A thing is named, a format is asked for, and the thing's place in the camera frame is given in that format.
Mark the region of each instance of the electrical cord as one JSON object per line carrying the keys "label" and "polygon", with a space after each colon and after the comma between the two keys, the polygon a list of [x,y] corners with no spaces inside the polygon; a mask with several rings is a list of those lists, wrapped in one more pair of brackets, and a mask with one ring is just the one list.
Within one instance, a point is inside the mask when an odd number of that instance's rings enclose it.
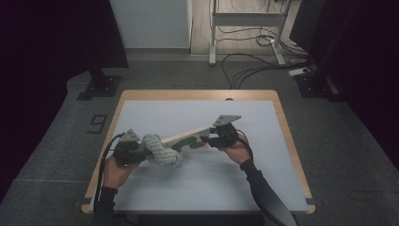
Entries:
{"label": "electrical cord", "polygon": [[263,5],[258,9],[258,12],[260,12],[261,9],[262,9],[264,6],[266,6],[266,2],[267,2],[267,0],[264,0]]}
{"label": "electrical cord", "polygon": [[[263,64],[266,64],[266,66],[262,66],[259,68],[254,68],[254,69],[244,69],[241,72],[235,74],[232,79],[229,78],[226,69],[225,69],[225,62],[226,59],[228,59],[229,57],[233,57],[233,56],[241,56],[241,57],[252,57],[255,58],[259,61],[261,61]],[[231,54],[231,55],[227,55],[223,58],[222,62],[221,62],[221,66],[222,66],[222,71],[226,77],[226,79],[229,82],[229,86],[230,89],[240,89],[243,82],[245,80],[247,80],[249,77],[251,77],[253,74],[261,72],[261,71],[265,71],[265,70],[284,70],[284,69],[292,69],[292,68],[296,68],[296,67],[304,67],[307,65],[312,64],[312,60],[308,59],[304,62],[300,62],[300,63],[296,63],[293,65],[288,65],[288,66],[280,66],[280,65],[276,65],[270,62],[267,62],[257,56],[253,56],[253,55],[248,55],[248,54]]]}
{"label": "electrical cord", "polygon": [[103,156],[101,158],[101,163],[100,163],[100,168],[99,168],[99,175],[98,175],[98,178],[97,178],[96,194],[94,196],[94,211],[96,210],[96,205],[97,205],[97,202],[99,201],[100,188],[101,188],[101,185],[103,183],[103,173],[104,173],[104,166],[105,166],[106,156],[108,155],[109,150],[111,149],[112,143],[114,143],[115,139],[121,138],[123,135],[124,135],[124,133],[114,136],[111,139],[111,141],[108,143],[108,145],[106,145],[106,148],[105,148],[105,150],[103,152]]}
{"label": "electrical cord", "polygon": [[234,4],[232,3],[232,0],[230,0],[230,1],[231,1],[232,8],[234,8],[235,12],[237,12],[237,8],[235,8]]}
{"label": "electrical cord", "polygon": [[279,9],[279,12],[282,12],[282,7],[284,6],[284,0],[281,0],[281,8]]}

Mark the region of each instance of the wire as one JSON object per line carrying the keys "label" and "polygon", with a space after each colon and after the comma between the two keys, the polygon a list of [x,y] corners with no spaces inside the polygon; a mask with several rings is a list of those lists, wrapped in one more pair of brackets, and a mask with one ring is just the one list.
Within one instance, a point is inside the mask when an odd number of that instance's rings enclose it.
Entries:
{"label": "wire", "polygon": [[245,141],[245,140],[243,140],[243,139],[241,139],[241,138],[238,138],[238,141],[240,141],[240,142],[242,142],[242,143],[244,142],[243,144],[244,144],[244,146],[246,146],[250,158],[253,159],[253,152],[252,152],[252,149],[251,149],[250,146],[249,146],[249,141],[248,141],[248,139],[247,139],[246,134],[245,134],[243,131],[241,131],[241,130],[237,130],[237,129],[236,129],[236,131],[242,133],[242,134],[244,135],[244,137],[246,138],[247,141]]}
{"label": "wire", "polygon": [[268,12],[268,11],[269,11],[269,8],[270,8],[270,1],[271,1],[271,0],[269,0],[269,4],[267,5],[266,12]]}
{"label": "wire", "polygon": [[263,5],[258,9],[258,12],[260,12],[261,11],[261,9],[264,7],[264,6],[266,6],[266,2],[267,2],[267,0],[264,0],[264,3],[263,3]]}
{"label": "wire", "polygon": [[[227,74],[227,72],[226,72],[226,69],[225,69],[225,62],[226,62],[226,59],[228,59],[229,57],[233,57],[233,56],[252,57],[252,58],[254,58],[254,59],[258,60],[258,61],[261,61],[262,64],[265,64],[265,66],[258,67],[258,68],[253,68],[253,69],[244,69],[241,72],[236,73],[232,77],[232,79],[230,79],[228,74]],[[296,68],[296,67],[303,67],[303,66],[310,65],[312,63],[313,63],[312,60],[307,58],[306,61],[304,61],[304,62],[299,62],[299,63],[296,63],[296,64],[287,65],[287,66],[280,66],[280,65],[276,65],[276,64],[270,63],[268,61],[265,61],[265,60],[263,60],[263,59],[261,59],[261,58],[259,58],[257,56],[238,53],[238,54],[231,54],[231,55],[225,56],[223,58],[223,60],[222,60],[221,65],[222,65],[222,71],[223,71],[226,79],[229,82],[230,89],[240,89],[242,84],[243,84],[243,82],[245,80],[247,80],[249,77],[251,77],[255,73],[258,73],[258,72],[261,72],[261,71],[264,71],[264,70],[283,70],[283,69],[291,69],[291,68]]]}
{"label": "wire", "polygon": [[231,6],[232,6],[232,8],[234,8],[234,10],[235,10],[235,12],[237,12],[237,9],[234,7],[234,5],[232,4],[232,0],[230,0],[231,1]]}
{"label": "wire", "polygon": [[240,32],[240,31],[248,31],[248,30],[258,30],[259,29],[259,27],[251,27],[251,28],[245,28],[245,29],[239,29],[239,30],[233,30],[233,31],[223,31],[223,30],[220,29],[220,26],[218,26],[218,27],[219,27],[220,32],[225,33],[225,34],[230,34],[230,33],[235,33],[235,32]]}
{"label": "wire", "polygon": [[230,38],[225,38],[225,39],[221,39],[221,40],[218,40],[218,39],[215,39],[215,40],[217,40],[217,41],[222,41],[222,40],[255,40],[255,39],[258,39],[258,36],[256,36],[256,37],[250,37],[250,38],[244,38],[244,39],[230,39]]}
{"label": "wire", "polygon": [[281,0],[281,8],[279,9],[279,12],[282,12],[282,6],[284,6],[284,0]]}
{"label": "wire", "polygon": [[106,145],[106,148],[105,148],[105,150],[103,152],[103,156],[101,158],[101,163],[100,163],[100,167],[99,167],[99,175],[98,175],[98,178],[97,178],[96,194],[94,196],[94,211],[96,210],[96,205],[97,205],[97,202],[99,201],[100,188],[101,188],[101,185],[103,183],[103,172],[104,172],[104,165],[105,165],[106,156],[108,155],[109,150],[111,149],[112,143],[114,143],[115,139],[121,138],[123,135],[124,135],[124,133],[114,136],[111,139],[111,141],[108,143],[108,145]]}

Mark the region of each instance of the metal stand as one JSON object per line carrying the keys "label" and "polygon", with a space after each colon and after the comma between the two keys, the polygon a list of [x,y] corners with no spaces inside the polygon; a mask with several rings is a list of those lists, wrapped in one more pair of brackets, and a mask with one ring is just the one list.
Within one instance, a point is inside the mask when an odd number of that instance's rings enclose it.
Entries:
{"label": "metal stand", "polygon": [[320,82],[311,74],[294,76],[302,97],[328,98],[331,102],[344,102],[340,89],[334,84],[331,77],[329,74],[324,82]]}
{"label": "metal stand", "polygon": [[272,40],[272,48],[279,65],[285,65],[279,45],[282,30],[287,20],[291,1],[288,0],[282,13],[225,13],[217,12],[216,5],[219,0],[214,0],[212,12],[212,34],[209,46],[209,64],[216,64],[215,29],[217,26],[275,26],[278,28],[276,38]]}
{"label": "metal stand", "polygon": [[113,97],[117,92],[121,76],[105,76],[100,68],[89,70],[91,81],[84,92],[77,97],[77,101],[90,101],[93,97]]}

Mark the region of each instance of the black tripod base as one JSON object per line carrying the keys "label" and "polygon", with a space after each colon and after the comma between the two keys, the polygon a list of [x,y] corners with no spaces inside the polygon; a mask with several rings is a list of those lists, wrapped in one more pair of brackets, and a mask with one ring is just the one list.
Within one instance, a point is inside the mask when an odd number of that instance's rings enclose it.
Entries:
{"label": "black tripod base", "polygon": [[90,101],[93,97],[114,97],[121,78],[119,75],[108,75],[105,77],[105,84],[101,87],[96,86],[91,80],[86,90],[81,92],[76,100]]}
{"label": "black tripod base", "polygon": [[304,98],[328,98],[331,102],[344,102],[342,92],[335,86],[329,76],[322,85],[317,85],[315,77],[312,75],[297,75],[295,76],[295,81]]}
{"label": "black tripod base", "polygon": [[314,77],[311,75],[297,75],[295,81],[304,98],[327,98],[327,89],[324,86],[316,87]]}

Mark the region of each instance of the white cabinet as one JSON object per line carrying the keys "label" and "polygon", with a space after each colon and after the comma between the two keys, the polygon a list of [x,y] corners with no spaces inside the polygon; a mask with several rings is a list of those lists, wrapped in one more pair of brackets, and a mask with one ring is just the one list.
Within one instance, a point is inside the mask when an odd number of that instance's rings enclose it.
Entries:
{"label": "white cabinet", "polygon": [[190,47],[191,0],[110,0],[124,48]]}

